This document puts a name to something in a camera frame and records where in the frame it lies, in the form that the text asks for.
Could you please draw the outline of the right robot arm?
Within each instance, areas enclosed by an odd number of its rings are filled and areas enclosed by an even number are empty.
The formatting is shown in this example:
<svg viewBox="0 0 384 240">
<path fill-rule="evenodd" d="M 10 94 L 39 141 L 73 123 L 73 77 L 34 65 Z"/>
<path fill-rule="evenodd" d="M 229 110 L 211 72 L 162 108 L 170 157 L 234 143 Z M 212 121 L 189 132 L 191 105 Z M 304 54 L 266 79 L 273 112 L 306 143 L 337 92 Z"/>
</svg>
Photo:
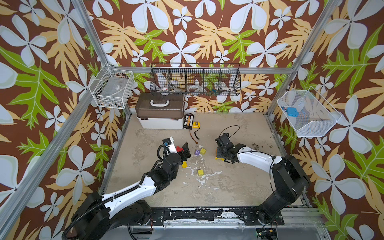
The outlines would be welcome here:
<svg viewBox="0 0 384 240">
<path fill-rule="evenodd" d="M 269 173 L 273 178 L 275 190 L 258 210 L 258 219 L 263 225 L 273 222 L 278 213 L 294 203 L 311 184 L 299 161 L 292 155 L 273 156 L 244 144 L 234 145 L 228 133 L 220 135 L 215 142 L 218 145 L 217 158 L 230 164 L 251 165 Z"/>
</svg>

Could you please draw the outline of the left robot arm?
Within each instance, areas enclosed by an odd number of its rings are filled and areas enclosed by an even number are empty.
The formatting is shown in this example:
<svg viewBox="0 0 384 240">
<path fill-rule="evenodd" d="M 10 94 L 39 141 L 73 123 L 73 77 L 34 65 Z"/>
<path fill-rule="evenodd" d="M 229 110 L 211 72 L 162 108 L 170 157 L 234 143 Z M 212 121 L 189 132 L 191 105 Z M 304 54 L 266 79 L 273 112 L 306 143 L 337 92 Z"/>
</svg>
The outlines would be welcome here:
<svg viewBox="0 0 384 240">
<path fill-rule="evenodd" d="M 157 157 L 139 182 L 114 193 L 88 195 L 64 230 L 62 239 L 99 240 L 106 232 L 122 225 L 146 223 L 152 210 L 144 199 L 169 186 L 177 177 L 179 167 L 191 157 L 191 152 L 188 143 L 177 147 L 173 138 L 167 138 L 158 147 Z"/>
</svg>

